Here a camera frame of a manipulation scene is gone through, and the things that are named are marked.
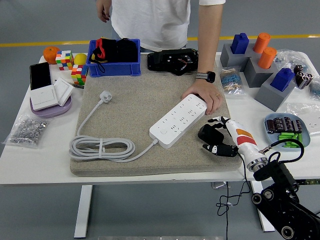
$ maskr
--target purple plate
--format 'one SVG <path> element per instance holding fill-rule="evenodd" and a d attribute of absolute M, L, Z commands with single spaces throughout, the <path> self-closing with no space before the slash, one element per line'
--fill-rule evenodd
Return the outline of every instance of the purple plate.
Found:
<path fill-rule="evenodd" d="M 52 118 L 52 117 L 64 114 L 66 111 L 68 111 L 71 107 L 71 102 L 72 101 L 70 96 L 63 106 L 55 105 L 55 106 L 51 106 L 51 107 L 47 107 L 47 108 L 35 111 L 32 107 L 32 102 L 30 98 L 30 108 L 31 108 L 31 111 L 39 117 Z"/>

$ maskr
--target hand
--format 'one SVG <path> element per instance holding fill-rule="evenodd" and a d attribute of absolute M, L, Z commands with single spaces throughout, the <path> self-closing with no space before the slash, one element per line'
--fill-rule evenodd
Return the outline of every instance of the hand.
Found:
<path fill-rule="evenodd" d="M 110 7 L 112 0 L 96 0 L 96 13 L 98 18 L 106 23 L 110 20 Z"/>
<path fill-rule="evenodd" d="M 213 114 L 221 107 L 223 97 L 215 85 L 205 79 L 196 79 L 195 82 L 182 94 L 184 99 L 189 94 L 198 94 L 206 102 L 206 115 Z"/>

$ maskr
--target rubik's cube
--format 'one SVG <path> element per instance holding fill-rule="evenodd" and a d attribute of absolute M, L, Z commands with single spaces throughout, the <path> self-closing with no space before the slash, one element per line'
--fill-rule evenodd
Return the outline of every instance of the rubik's cube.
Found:
<path fill-rule="evenodd" d="M 55 62 L 60 70 L 72 70 L 74 66 L 74 56 L 70 50 L 58 51 L 56 53 Z"/>
<path fill-rule="evenodd" d="M 75 84 L 85 85 L 88 74 L 87 65 L 73 65 L 71 77 Z"/>

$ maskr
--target phone screen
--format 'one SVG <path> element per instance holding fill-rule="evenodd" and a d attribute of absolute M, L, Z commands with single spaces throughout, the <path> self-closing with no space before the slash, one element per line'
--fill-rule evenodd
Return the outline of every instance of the phone screen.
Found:
<path fill-rule="evenodd" d="M 49 63 L 43 62 L 30 66 L 30 89 L 39 89 L 51 85 Z"/>

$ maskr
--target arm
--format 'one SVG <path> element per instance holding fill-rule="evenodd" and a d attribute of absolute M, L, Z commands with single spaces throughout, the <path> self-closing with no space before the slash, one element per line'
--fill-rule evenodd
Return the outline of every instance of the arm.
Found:
<path fill-rule="evenodd" d="M 223 4 L 200 5 L 198 27 L 198 72 L 213 71 L 222 24 Z M 189 94 L 198 94 L 207 103 L 205 114 L 214 113 L 222 104 L 223 97 L 214 84 L 204 79 L 195 82 L 183 93 L 182 98 Z"/>
<path fill-rule="evenodd" d="M 110 7 L 112 0 L 96 0 L 96 13 L 102 22 L 110 20 Z"/>

